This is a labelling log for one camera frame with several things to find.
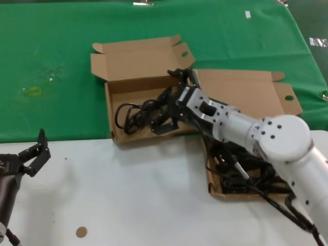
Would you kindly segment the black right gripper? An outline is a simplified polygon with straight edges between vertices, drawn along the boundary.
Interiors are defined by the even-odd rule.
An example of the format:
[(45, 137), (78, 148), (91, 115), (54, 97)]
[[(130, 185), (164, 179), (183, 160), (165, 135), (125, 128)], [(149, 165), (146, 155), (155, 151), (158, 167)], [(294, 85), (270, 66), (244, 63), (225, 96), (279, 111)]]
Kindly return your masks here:
[(168, 70), (167, 73), (178, 79), (179, 83), (168, 87), (167, 113), (160, 113), (150, 122), (150, 128), (156, 135), (163, 135), (179, 128), (178, 121), (190, 123), (187, 103), (190, 99), (190, 87), (199, 88), (196, 72), (193, 69)]

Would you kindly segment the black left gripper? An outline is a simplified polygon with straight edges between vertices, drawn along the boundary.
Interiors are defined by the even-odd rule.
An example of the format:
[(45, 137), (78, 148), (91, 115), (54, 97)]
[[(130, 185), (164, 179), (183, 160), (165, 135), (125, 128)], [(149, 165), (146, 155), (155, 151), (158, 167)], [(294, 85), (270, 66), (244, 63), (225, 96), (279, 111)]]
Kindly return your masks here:
[(1, 154), (1, 181), (21, 181), (23, 174), (34, 177), (51, 158), (48, 140), (44, 129), (40, 129), (37, 143), (32, 147), (16, 154)]

